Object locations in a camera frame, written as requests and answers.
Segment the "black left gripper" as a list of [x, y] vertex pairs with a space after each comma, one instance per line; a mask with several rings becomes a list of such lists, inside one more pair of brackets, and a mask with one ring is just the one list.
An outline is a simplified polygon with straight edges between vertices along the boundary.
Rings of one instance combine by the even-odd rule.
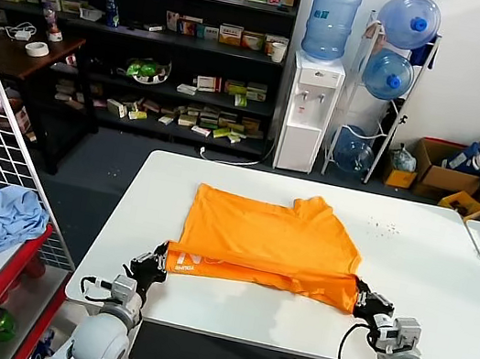
[[157, 246], [132, 259], [130, 265], [123, 264], [125, 274], [134, 279], [136, 290], [147, 293], [154, 283], [163, 283], [167, 275], [168, 243]]

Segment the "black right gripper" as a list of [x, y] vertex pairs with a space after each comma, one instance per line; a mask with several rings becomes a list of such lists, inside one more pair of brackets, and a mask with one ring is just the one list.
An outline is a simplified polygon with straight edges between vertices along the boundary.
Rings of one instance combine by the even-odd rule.
[[353, 315], [366, 322], [375, 338], [385, 340], [391, 327], [394, 305], [379, 293], [371, 291], [360, 277], [355, 284], [357, 298]]

